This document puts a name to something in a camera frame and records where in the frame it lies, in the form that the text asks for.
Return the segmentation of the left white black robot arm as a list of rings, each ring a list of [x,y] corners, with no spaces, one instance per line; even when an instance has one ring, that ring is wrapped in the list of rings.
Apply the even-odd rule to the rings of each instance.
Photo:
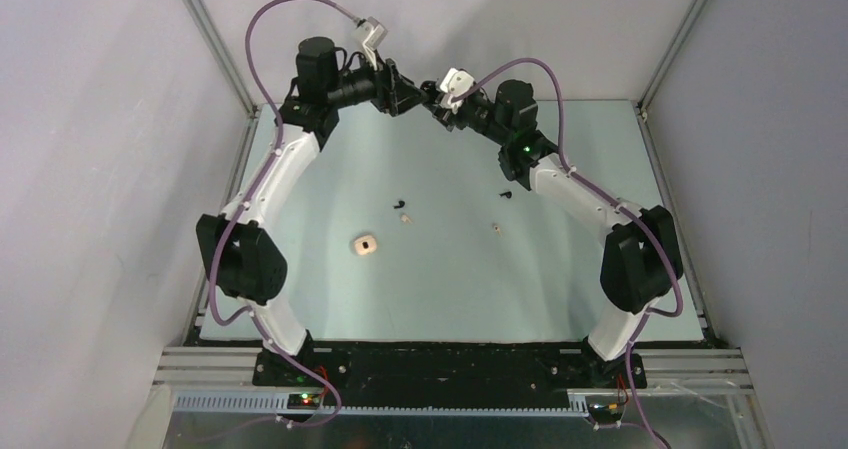
[[[263,162],[245,189],[196,225],[210,294],[241,303],[237,312],[247,314],[264,346],[281,355],[278,373],[297,386],[312,380],[316,359],[303,350],[311,335],[282,293],[288,263],[270,234],[273,216],[326,146],[342,109],[370,103],[396,117],[427,100],[393,60],[370,63],[360,54],[352,69],[339,64],[339,50],[321,36],[299,44],[291,92],[272,108],[276,134]]]

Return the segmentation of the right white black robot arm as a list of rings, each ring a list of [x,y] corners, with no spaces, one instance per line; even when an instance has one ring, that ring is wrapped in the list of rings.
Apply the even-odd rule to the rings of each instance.
[[[501,83],[494,97],[474,89],[472,78],[426,81],[424,107],[448,130],[471,129],[498,145],[505,178],[548,198],[603,246],[600,286],[606,297],[599,322],[586,338],[585,380],[606,387],[622,372],[620,357],[633,347],[651,315],[683,310],[682,256],[670,211],[646,209],[613,196],[565,163],[557,144],[538,125],[531,84]]]

